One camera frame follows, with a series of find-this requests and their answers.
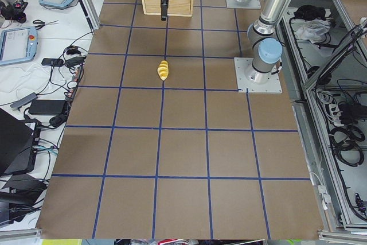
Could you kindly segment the yellow toy bread roll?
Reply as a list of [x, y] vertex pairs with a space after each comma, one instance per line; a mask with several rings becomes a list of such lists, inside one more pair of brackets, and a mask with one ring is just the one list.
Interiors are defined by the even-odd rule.
[[162, 81], [165, 81], [169, 75], [169, 63], [166, 60], [162, 60], [157, 68], [157, 74]]

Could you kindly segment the black handled scissors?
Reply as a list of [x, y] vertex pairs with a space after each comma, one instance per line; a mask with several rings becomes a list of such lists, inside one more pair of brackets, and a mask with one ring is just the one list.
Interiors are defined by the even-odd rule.
[[58, 20], [50, 21], [50, 22], [45, 22], [45, 21], [42, 21], [42, 20], [34, 20], [32, 22], [32, 24], [34, 24], [34, 27], [35, 27], [36, 30], [40, 30], [40, 29], [42, 29], [43, 27], [45, 27], [47, 25], [58, 24]]

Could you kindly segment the lower blue teach pendant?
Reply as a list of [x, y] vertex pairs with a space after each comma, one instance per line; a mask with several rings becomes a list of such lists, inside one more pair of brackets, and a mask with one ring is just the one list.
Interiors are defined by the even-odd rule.
[[34, 26], [1, 32], [1, 66], [28, 62], [37, 52], [38, 31]]

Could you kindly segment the black phone device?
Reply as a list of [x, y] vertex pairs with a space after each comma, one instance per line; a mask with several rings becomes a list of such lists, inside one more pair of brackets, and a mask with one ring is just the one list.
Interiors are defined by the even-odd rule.
[[43, 58], [41, 62], [42, 66], [51, 66], [51, 67], [61, 67], [63, 64], [64, 60], [57, 58]]

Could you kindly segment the black laptop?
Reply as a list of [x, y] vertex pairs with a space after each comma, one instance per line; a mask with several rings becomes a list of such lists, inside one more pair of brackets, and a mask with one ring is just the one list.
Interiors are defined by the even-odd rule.
[[34, 169], [40, 137], [40, 122], [18, 120], [1, 110], [1, 176], [23, 174]]

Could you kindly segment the crumpled white cloth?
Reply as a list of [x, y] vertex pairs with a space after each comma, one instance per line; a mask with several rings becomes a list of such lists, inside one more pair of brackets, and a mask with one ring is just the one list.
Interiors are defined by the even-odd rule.
[[329, 32], [331, 23], [324, 20], [306, 21], [296, 30], [295, 36], [297, 39], [309, 40], [311, 43], [322, 42], [326, 38], [326, 33]]

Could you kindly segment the black power adapter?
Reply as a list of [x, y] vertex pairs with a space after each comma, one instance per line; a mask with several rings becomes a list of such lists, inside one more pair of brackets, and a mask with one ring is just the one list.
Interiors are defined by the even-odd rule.
[[58, 115], [65, 106], [64, 100], [34, 99], [29, 107], [32, 115]]

